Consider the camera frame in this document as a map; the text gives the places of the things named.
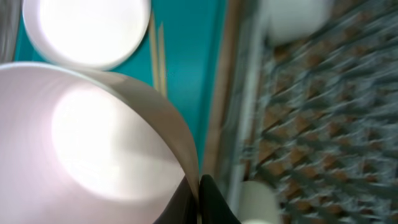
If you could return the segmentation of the grey-green bowl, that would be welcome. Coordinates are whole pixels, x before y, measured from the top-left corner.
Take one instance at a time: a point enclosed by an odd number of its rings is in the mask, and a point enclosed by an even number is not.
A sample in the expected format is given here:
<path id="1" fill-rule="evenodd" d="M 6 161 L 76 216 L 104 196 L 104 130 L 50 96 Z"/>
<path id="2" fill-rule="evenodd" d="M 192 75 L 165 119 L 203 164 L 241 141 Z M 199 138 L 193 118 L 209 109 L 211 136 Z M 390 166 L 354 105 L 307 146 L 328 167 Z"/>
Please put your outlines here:
<path id="1" fill-rule="evenodd" d="M 331 17 L 334 0 L 263 0 L 262 29 L 270 46 L 309 37 Z"/>

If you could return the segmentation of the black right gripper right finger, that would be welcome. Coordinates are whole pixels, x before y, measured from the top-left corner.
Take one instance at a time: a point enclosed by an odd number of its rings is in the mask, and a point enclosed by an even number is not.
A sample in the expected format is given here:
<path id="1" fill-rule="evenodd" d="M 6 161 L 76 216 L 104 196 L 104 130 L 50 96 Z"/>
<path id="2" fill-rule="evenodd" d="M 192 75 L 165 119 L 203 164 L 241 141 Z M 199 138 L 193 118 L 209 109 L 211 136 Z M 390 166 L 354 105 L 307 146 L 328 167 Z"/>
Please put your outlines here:
<path id="1" fill-rule="evenodd" d="M 241 224 L 208 174 L 201 177 L 199 203 L 202 224 Z"/>

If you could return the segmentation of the pale green cup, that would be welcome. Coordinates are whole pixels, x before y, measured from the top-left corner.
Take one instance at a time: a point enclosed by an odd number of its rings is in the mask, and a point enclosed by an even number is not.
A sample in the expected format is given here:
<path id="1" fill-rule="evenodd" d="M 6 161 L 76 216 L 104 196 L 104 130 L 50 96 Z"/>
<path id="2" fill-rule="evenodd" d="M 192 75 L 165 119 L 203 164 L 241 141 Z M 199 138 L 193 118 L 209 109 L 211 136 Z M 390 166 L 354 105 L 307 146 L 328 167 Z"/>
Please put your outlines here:
<path id="1" fill-rule="evenodd" d="M 281 224 L 274 191 L 257 181 L 243 182 L 237 217 L 242 224 Z"/>

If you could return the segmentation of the pink bowl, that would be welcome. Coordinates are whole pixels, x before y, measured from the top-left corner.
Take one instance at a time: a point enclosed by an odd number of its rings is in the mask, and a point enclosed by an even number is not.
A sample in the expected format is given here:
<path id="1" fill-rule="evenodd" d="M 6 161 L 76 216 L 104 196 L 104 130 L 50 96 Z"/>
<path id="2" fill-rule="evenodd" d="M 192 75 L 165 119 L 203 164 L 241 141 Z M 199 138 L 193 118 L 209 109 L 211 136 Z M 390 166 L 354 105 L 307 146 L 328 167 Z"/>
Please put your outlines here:
<path id="1" fill-rule="evenodd" d="M 186 177 L 191 131 L 151 86 L 120 73 L 1 65 L 1 223 L 154 223 Z"/>

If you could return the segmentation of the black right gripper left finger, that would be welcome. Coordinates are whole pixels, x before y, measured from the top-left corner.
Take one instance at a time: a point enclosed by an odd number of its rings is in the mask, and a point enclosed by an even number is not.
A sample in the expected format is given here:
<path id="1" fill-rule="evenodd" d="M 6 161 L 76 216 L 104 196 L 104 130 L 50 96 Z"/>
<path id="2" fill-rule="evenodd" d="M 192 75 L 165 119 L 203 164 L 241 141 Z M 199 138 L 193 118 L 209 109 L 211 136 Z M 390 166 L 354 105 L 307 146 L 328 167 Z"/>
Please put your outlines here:
<path id="1" fill-rule="evenodd" d="M 197 203 L 186 177 L 154 224 L 197 224 Z"/>

